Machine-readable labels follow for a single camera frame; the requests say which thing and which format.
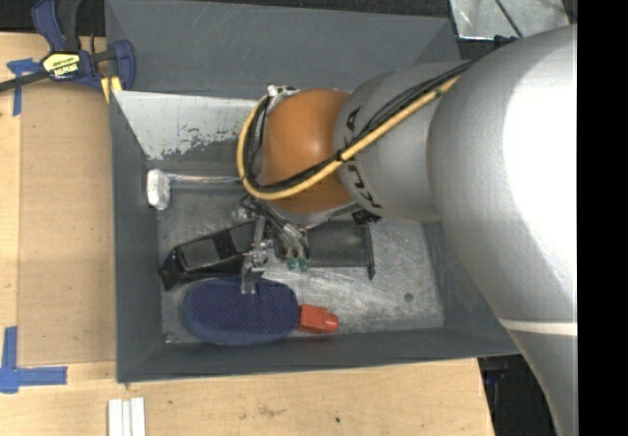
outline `red object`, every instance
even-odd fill
[[[299,307],[296,329],[306,333],[334,333],[338,329],[338,316],[325,307],[304,303]]]

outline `cardboard surface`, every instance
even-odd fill
[[[103,46],[99,39],[97,47]],[[47,48],[36,34],[3,35],[0,63],[38,60]],[[12,105],[13,92],[5,96]],[[7,111],[22,125],[18,364],[111,360],[111,164],[104,98],[80,85],[42,81],[23,89],[19,119]]]

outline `gray bin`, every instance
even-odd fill
[[[231,204],[242,191],[237,185],[181,187],[176,189],[178,202],[158,212],[146,200],[146,172],[160,168],[234,176],[235,143],[223,137],[204,140],[185,152],[167,147],[161,152],[146,151],[147,142],[138,127],[141,117],[123,109],[129,98],[145,97],[148,120],[154,122],[149,129],[154,132],[177,121],[171,121],[168,110],[150,105],[150,92],[164,102],[181,99],[181,95],[255,99],[269,82],[351,91],[377,75],[411,64],[458,60],[447,20],[222,3],[106,0],[106,24],[110,42],[128,39],[132,43],[137,63],[132,89],[136,92],[123,92],[110,104],[119,381],[517,354],[447,245],[440,224],[392,225],[396,235],[389,233],[386,242],[399,255],[376,256],[381,266],[376,267],[373,283],[365,274],[344,273],[351,274],[342,279],[349,281],[349,288],[354,281],[357,298],[360,289],[365,295],[381,290],[381,297],[393,288],[398,299],[391,299],[391,312],[386,300],[374,300],[374,311],[365,312],[363,322],[360,314],[352,315],[344,330],[334,335],[294,333],[272,344],[240,348],[196,342],[185,330],[177,329],[178,296],[165,294],[157,273],[164,253],[174,244],[228,223]],[[376,243],[377,236],[385,234],[375,232]],[[412,264],[418,275],[412,282],[416,288],[402,292],[397,289],[406,284],[402,279],[407,275],[405,264]],[[311,299],[322,299],[321,303],[340,304],[340,286],[334,276],[343,269],[325,270],[303,275],[307,284],[294,276],[286,282],[296,284],[298,297],[305,292]],[[280,280],[285,277],[281,267],[269,274]],[[321,290],[307,293],[316,277]]]

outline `blue clamp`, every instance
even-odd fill
[[[0,393],[15,394],[20,387],[34,385],[67,384],[68,366],[44,368],[17,368],[18,327],[4,330],[2,367],[0,367]]]
[[[24,73],[36,73],[41,69],[38,62],[32,59],[22,59],[20,61],[9,61],[7,68],[16,78],[21,77]],[[13,94],[13,116],[17,117],[22,113],[22,88],[18,85]]]
[[[77,12],[80,0],[40,0],[32,7],[32,21],[48,45],[50,52],[71,51],[78,53],[82,65],[80,75],[70,78],[54,79],[55,81],[70,81],[102,91],[103,76],[94,68],[93,58],[80,49],[79,38],[76,33]],[[115,41],[112,44],[118,64],[117,75],[124,89],[132,87],[135,79],[135,61],[131,44],[126,40]]]

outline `black object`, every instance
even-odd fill
[[[493,38],[493,49],[497,50],[501,48],[503,45],[507,45],[509,43],[514,43],[519,38],[516,36],[501,36],[500,34],[496,34]]]
[[[351,217],[356,225],[368,225],[369,223],[376,223],[382,219],[377,214],[373,214],[371,211],[367,211],[366,209],[355,211],[351,214]]]
[[[248,222],[175,247],[159,269],[166,291],[201,279],[239,275],[254,230],[255,222]]]

